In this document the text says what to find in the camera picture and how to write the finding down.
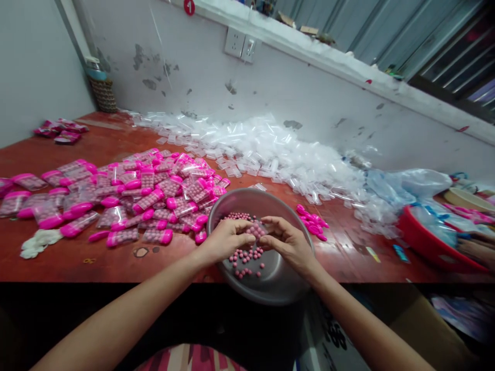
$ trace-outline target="wall socket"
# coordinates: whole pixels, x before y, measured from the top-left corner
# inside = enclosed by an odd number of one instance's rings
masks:
[[[227,39],[225,40],[225,52],[231,56],[240,58],[245,38],[245,33],[229,27],[227,31]]]

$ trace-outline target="wooden table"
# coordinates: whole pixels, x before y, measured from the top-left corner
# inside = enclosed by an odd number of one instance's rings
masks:
[[[183,147],[166,144],[158,146],[158,136],[152,130],[132,127],[132,120],[124,113],[105,114],[95,112],[78,120],[88,125],[90,132],[74,146],[55,145],[53,140],[33,137],[0,149],[0,177],[19,173],[44,172],[84,158],[102,166],[122,160],[136,152],[152,147],[172,152],[184,151]],[[217,169],[213,160],[208,163]],[[224,171],[217,172],[223,176]],[[279,197],[290,207],[302,204],[311,213],[320,215],[330,226],[325,231],[327,242],[314,238],[316,256],[325,269],[339,282],[414,282],[414,283],[485,283],[494,282],[488,275],[446,274],[428,265],[421,257],[407,250],[411,264],[402,262],[392,248],[393,241],[371,235],[360,228],[353,210],[335,199],[322,206],[310,205],[305,198],[296,195],[286,184],[274,184],[268,178],[244,174],[230,178],[228,190],[263,183],[267,192]],[[197,248],[188,235],[174,234],[170,245],[153,252],[153,246],[143,258],[136,258],[134,251],[146,246],[140,241],[108,249],[105,240],[88,243],[88,236],[95,232],[95,225],[73,240],[62,239],[49,246],[35,259],[24,260],[19,254],[24,241],[37,230],[34,220],[0,220],[0,282],[141,282],[162,268]],[[371,247],[379,257],[378,263],[368,252]],[[93,264],[85,259],[95,259]],[[216,267],[201,272],[196,282],[223,282]]]

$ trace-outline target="floor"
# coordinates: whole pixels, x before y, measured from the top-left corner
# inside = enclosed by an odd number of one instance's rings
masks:
[[[28,370],[67,333],[132,284],[0,284],[0,308],[22,335],[16,370]],[[252,303],[225,284],[193,284],[116,368],[133,370],[172,345],[213,347],[248,370],[292,370],[299,355],[302,303]]]

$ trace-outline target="hand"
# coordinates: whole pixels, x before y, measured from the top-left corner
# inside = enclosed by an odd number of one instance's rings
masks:
[[[221,262],[233,255],[242,245],[252,245],[256,238],[252,234],[242,233],[253,223],[245,220],[221,220],[213,233],[199,248],[204,254],[203,259],[209,264]]]
[[[265,235],[259,240],[260,244],[265,249],[276,250],[297,273],[307,278],[312,271],[311,267],[318,262],[302,231],[278,216],[265,216],[261,221],[268,224],[268,232],[277,238]]]

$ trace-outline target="stainless steel bowl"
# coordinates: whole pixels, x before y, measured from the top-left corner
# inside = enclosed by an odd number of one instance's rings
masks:
[[[281,216],[304,233],[313,253],[315,251],[309,233],[296,213],[267,192],[240,188],[224,194],[210,212],[206,227],[208,235],[213,232],[220,219],[230,212],[245,212],[257,218],[268,215]],[[260,269],[261,263],[265,264],[264,269]],[[224,260],[218,264],[225,280],[234,290],[260,304],[284,306],[299,300],[309,289],[309,285],[276,251],[264,252],[261,259],[252,259],[247,264],[240,264],[237,269],[239,267],[241,269],[247,267],[253,271],[253,274],[239,280],[234,275],[236,269],[232,267],[232,263]],[[257,271],[261,272],[260,278],[255,275]]]

